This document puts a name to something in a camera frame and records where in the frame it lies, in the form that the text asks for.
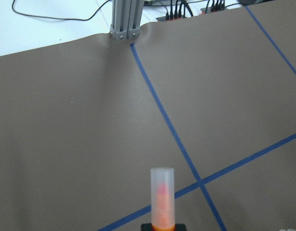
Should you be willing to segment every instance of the metal bracket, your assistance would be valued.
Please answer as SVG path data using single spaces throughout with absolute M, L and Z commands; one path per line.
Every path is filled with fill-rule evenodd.
M 113 0 L 110 33 L 115 40 L 139 35 L 144 0 Z

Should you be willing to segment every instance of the white surface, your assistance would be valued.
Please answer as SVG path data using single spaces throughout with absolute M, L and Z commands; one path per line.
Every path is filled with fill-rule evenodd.
M 16 0 L 14 7 L 27 14 L 85 19 L 104 2 L 105 0 Z M 226 5 L 236 2 L 226 0 Z M 0 0 L 0 56 L 108 33 L 112 20 L 111 2 L 103 6 L 91 20 L 84 22 L 22 16 L 14 13 L 11 5 L 12 0 Z M 200 9 L 205 6 L 206 1 L 190 4 L 194 15 L 200 14 Z M 156 22 L 156 18 L 165 13 L 164 7 L 144 7 L 141 25 Z

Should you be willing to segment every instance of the black base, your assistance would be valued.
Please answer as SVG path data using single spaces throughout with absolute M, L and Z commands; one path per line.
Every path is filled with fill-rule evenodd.
M 141 231 L 152 231 L 152 224 L 142 224 Z M 186 231 L 184 224 L 176 224 L 175 231 Z

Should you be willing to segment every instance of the translucent tube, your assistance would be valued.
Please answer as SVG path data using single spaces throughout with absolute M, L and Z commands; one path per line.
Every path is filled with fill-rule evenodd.
M 151 169 L 151 216 L 154 231 L 175 230 L 173 168 Z

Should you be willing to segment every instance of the blue line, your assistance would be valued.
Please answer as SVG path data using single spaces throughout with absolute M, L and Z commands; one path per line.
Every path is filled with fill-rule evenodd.
M 195 190 L 198 188 L 198 184 L 197 183 L 194 183 L 194 184 L 191 184 L 177 192 L 175 192 L 175 199 L 187 194 L 187 193 L 190 193 L 191 191 Z M 151 205 L 148 205 L 140 210 L 137 210 L 136 212 L 132 213 L 132 214 L 129 214 L 127 215 L 126 217 L 123 217 L 97 231 L 112 231 L 114 229 L 117 229 L 119 228 L 120 226 L 122 225 L 125 225 L 147 213 L 151 212 Z
M 144 80 L 146 81 L 146 83 L 147 83 L 147 85 L 148 85 L 148 87 L 149 87 L 149 89 L 151 91 L 151 94 L 153 95 L 154 100 L 155 100 L 155 102 L 156 102 L 156 104 L 157 104 L 160 112 L 162 113 L 165 122 L 167 123 L 168 128 L 171 131 L 172 136 L 174 137 L 174 139 L 175 139 L 178 147 L 180 148 L 180 150 L 181 150 L 181 152 L 182 152 L 182 154 L 183 154 L 183 156 L 184 156 L 187 164 L 189 165 L 189 167 L 190 167 L 190 169 L 191 169 L 194 177 L 196 178 L 196 180 L 198 182 L 198 186 L 201 188 L 201 191 L 204 194 L 205 199 L 206 199 L 207 203 L 209 204 L 210 209 L 212 210 L 212 213 L 213 213 L 213 215 L 214 215 L 217 223 L 219 224 L 220 229 L 222 231 L 226 231 L 227 229 L 226 229 L 226 227 L 225 227 L 225 225 L 224 225 L 224 223 L 223 223 L 223 221 L 222 221 L 222 219 L 221 219 L 221 217 L 220 217 L 220 215 L 219 215 L 219 213 L 218 213 L 218 211 L 217 211 L 217 209 L 216 209 L 216 207 L 215 207 L 215 205 L 214 205 L 214 203 L 213 203 L 213 201 L 212 201 L 212 199 L 211 199 L 211 197 L 210 197 L 210 195 L 208 193 L 208 191 L 206 190 L 206 187 L 203 184 L 201 177 L 199 176 L 199 174 L 198 174 L 198 172 L 197 172 L 194 164 L 192 163 L 192 161 L 191 161 L 191 159 L 190 159 L 190 157 L 189 157 L 186 149 L 184 148 L 184 145 L 182 144 L 181 139 L 179 138 L 179 136 L 178 136 L 175 128 L 173 127 L 173 125 L 172 125 L 172 123 L 171 123 L 171 121 L 169 119 L 169 116 L 167 115 L 167 113 L 166 113 L 166 111 L 165 111 L 165 109 L 164 109 L 164 107 L 163 107 L 160 99 L 158 98 L 158 96 L 156 94 L 156 91 L 155 91 L 155 89 L 154 89 L 151 81 L 148 78 L 147 73 L 144 70 L 144 67 L 143 67 L 143 65 L 142 65 L 142 63 L 140 61 L 140 58 L 139 58 L 139 56 L 138 56 L 138 54 L 136 52 L 134 43 L 132 43 L 130 45 L 130 48 L 131 48 L 131 50 L 133 52 L 133 55 L 134 55 L 134 58 L 136 60 L 137 65 L 138 65 L 138 68 L 140 69 L 140 71 L 142 73 L 142 76 L 143 76 Z
M 204 178 L 202 181 L 203 181 L 204 184 L 208 184 L 209 182 L 211 182 L 211 181 L 213 181 L 213 180 L 215 180 L 215 179 L 217 179 L 217 178 L 219 178 L 219 177 L 221 177 L 221 176 L 223 176 L 223 175 L 225 175 L 225 174 L 227 174 L 227 173 L 229 173 L 229 172 L 231 172 L 231 171 L 233 171 L 233 170 L 235 170 L 235 169 L 237 169 L 237 168 L 239 168 L 239 167 L 241 167 L 243 165 L 246 165 L 247 163 L 249 163 L 249 162 L 251 162 L 251 161 L 253 161 L 253 160 L 255 160 L 255 159 L 257 159 L 257 158 L 271 152 L 271 151 L 273 151 L 276 148 L 279 148 L 279 147 L 283 146 L 286 143 L 289 143 L 289 142 L 293 141 L 294 139 L 296 139 L 296 133 L 289 136 L 289 137 L 287 137 L 287 138 L 285 138 L 285 139 L 283 139 L 283 140 L 281 140 L 281 141 L 279 141 L 279 142 L 277 142 L 277 143 L 275 143 L 275 144 L 273 144 L 273 145 L 271 145 L 271 146 L 269 146 L 269 147 L 267 147 L 267 148 L 265 148 L 265 149 L 263 149 L 263 150 L 261 150 L 261 151 L 259 151 L 259 152 L 257 152 L 257 153 L 255 153 L 255 154 L 250 155 L 249 157 L 246 157 L 246 158 L 244 158 L 244 159 L 242 159 L 242 160 L 240 160 L 240 161 L 238 161 L 238 162 L 236 162 L 236 163 L 234 163 L 234 164 L 232 164 L 232 165 L 230 165 L 230 166 L 228 166 L 228 167 L 226 167 L 226 168 L 224 168 L 224 169 L 222 169 L 222 170 L 220 170 L 220 171 L 218 171 L 218 172 L 216 172 L 216 173 L 214 173 L 214 174 L 212 174 L 212 175 L 210 175 L 210 176 L 208 176 L 206 178 Z
M 270 40 L 270 42 L 273 44 L 273 46 L 275 47 L 275 49 L 278 51 L 278 53 L 282 56 L 282 58 L 286 61 L 286 63 L 288 64 L 288 66 L 291 68 L 291 70 L 295 73 L 296 75 L 296 69 L 293 67 L 293 65 L 290 63 L 290 61 L 287 59 L 287 57 L 283 54 L 283 52 L 281 51 L 281 49 L 277 46 L 277 44 L 274 42 L 274 40 L 272 39 L 272 37 L 267 33 L 267 31 L 264 29 L 264 27 L 262 26 L 262 24 L 259 22 L 259 20 L 255 17 L 255 15 L 251 12 L 251 10 L 248 8 L 248 6 L 245 6 L 245 8 L 247 9 L 248 13 L 250 14 L 250 16 L 252 16 L 252 18 L 255 20 L 255 22 L 258 24 L 258 26 L 260 27 L 260 29 L 262 30 L 262 32 L 266 35 L 266 37 L 268 37 L 268 39 Z

